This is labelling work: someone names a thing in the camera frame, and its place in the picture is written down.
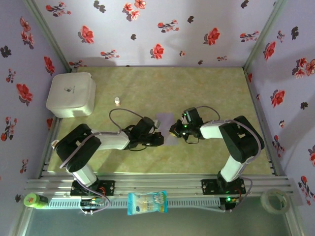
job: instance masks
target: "black mounting plate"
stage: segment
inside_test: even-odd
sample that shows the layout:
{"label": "black mounting plate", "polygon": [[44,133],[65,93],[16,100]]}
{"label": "black mounting plate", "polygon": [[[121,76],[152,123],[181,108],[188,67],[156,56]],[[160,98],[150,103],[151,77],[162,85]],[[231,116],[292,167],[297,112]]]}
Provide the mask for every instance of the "black mounting plate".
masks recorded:
{"label": "black mounting plate", "polygon": [[233,184],[227,187],[226,189],[224,189],[224,191],[221,188],[219,188],[217,184],[217,179],[202,179],[201,188],[202,188],[203,195],[218,195],[218,194],[231,195],[231,194],[239,194],[240,192],[242,194],[246,193],[244,180],[242,180],[241,178],[234,180]]}
{"label": "black mounting plate", "polygon": [[[115,190],[115,181],[113,180],[99,180],[95,191],[105,196],[113,196]],[[95,196],[94,193],[89,192],[83,188],[77,181],[72,182],[70,196]]]}

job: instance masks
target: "snack bag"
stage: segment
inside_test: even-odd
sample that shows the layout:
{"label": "snack bag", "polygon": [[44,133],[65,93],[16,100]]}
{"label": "snack bag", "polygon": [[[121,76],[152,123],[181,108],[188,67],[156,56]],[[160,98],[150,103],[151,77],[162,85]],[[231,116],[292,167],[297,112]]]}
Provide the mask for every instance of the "snack bag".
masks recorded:
{"label": "snack bag", "polygon": [[149,212],[167,213],[167,193],[129,193],[128,194],[128,215],[137,215]]}

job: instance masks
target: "floral wallpaper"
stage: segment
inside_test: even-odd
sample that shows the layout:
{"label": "floral wallpaper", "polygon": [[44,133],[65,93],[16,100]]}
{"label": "floral wallpaper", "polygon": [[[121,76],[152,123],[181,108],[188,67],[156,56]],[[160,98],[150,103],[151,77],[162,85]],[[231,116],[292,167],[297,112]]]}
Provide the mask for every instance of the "floral wallpaper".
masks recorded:
{"label": "floral wallpaper", "polygon": [[248,69],[269,145],[300,196],[303,222],[315,225],[315,25],[312,0],[288,1]]}
{"label": "floral wallpaper", "polygon": [[[73,70],[84,65],[243,66],[275,2],[34,1]],[[273,50],[271,43],[267,59]]]}
{"label": "floral wallpaper", "polygon": [[29,178],[36,178],[52,124],[51,80],[65,68],[19,0],[0,8],[0,235],[10,235]]}

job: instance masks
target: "green battery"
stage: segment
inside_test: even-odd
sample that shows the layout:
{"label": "green battery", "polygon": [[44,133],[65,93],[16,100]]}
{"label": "green battery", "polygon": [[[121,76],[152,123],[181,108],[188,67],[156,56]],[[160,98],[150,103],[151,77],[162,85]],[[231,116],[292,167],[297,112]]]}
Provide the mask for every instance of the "green battery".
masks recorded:
{"label": "green battery", "polygon": [[24,205],[37,209],[45,208],[48,206],[48,198],[35,193],[29,193],[24,198]]}

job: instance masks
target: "white plastic container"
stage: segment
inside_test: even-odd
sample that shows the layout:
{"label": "white plastic container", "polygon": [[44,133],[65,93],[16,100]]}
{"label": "white plastic container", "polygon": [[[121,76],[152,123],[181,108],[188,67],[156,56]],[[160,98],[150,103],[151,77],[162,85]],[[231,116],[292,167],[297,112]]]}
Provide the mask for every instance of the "white plastic container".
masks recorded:
{"label": "white plastic container", "polygon": [[88,72],[56,75],[46,107],[59,118],[83,117],[93,112],[96,84]]}

